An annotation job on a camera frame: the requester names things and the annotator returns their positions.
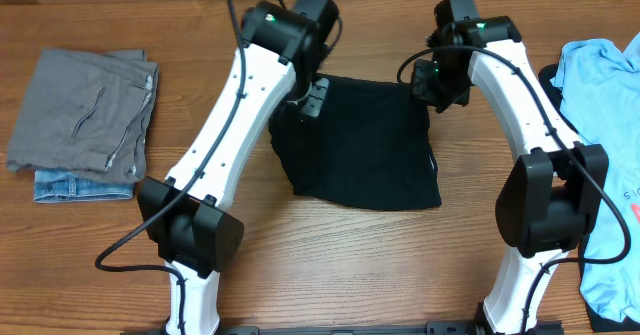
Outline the black shorts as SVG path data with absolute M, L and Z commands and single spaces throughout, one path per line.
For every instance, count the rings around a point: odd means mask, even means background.
M 380 211 L 441 205 L 426 104 L 396 83 L 331 76 L 317 117 L 288 105 L 271 145 L 298 196 Z

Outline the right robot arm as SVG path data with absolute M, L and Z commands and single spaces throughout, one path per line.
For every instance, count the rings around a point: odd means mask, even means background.
M 595 227 L 608 157 L 585 145 L 538 82 L 520 32 L 507 16 L 483 18 L 474 0 L 443 0 L 427 53 L 412 57 L 411 93 L 443 112 L 478 87 L 499 121 L 514 166 L 495 218 L 506 253 L 468 334 L 560 334 L 537 309 L 555 271 Z

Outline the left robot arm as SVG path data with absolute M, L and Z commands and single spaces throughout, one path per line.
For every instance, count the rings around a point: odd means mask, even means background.
M 329 53 L 339 10 L 333 0 L 261 1 L 242 19 L 241 45 L 216 104 L 189 150 L 162 181 L 145 178 L 137 197 L 149 238 L 170 271 L 171 311 L 162 334 L 213 334 L 221 272 L 243 223 L 229 215 L 248 157 L 272 113 L 306 97 Z

